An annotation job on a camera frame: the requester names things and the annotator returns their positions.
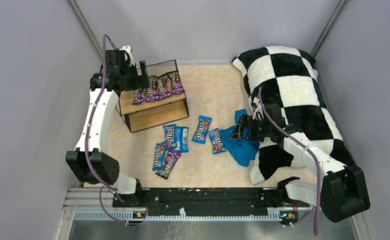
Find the purple candy bag bottom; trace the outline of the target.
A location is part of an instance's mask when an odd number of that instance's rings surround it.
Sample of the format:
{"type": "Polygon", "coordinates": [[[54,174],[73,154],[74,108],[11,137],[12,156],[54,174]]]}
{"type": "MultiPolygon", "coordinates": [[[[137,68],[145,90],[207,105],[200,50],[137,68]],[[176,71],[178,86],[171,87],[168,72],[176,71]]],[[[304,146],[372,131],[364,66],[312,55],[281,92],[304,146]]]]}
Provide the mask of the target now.
{"type": "Polygon", "coordinates": [[[132,105],[139,105],[145,101],[144,89],[134,90],[132,105]]]}

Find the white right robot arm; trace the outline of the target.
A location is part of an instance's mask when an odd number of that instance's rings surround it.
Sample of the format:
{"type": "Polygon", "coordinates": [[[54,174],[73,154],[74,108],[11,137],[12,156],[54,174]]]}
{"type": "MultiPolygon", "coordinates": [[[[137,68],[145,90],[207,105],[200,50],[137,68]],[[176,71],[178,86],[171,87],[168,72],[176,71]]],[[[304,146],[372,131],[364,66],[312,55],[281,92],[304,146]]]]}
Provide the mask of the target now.
{"type": "Polygon", "coordinates": [[[262,142],[269,138],[316,176],[316,184],[290,177],[277,185],[279,201],[301,201],[322,211],[333,223],[371,207],[363,170],[333,158],[294,124],[286,124],[277,104],[259,104],[255,115],[242,114],[232,139],[262,142]]]}

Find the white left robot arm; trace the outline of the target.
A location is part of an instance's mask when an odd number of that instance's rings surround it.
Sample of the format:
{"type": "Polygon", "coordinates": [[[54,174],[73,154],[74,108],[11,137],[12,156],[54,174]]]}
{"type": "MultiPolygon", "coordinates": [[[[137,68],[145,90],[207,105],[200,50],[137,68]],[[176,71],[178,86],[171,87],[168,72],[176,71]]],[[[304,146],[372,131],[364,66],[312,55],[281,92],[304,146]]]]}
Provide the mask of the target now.
{"type": "Polygon", "coordinates": [[[120,202],[127,196],[138,196],[141,184],[121,173],[119,162],[107,154],[111,119],[122,92],[147,85],[146,63],[141,61],[138,74],[131,46],[106,50],[101,71],[89,81],[89,105],[82,133],[74,149],[65,154],[66,163],[80,182],[102,184],[120,202]]]}

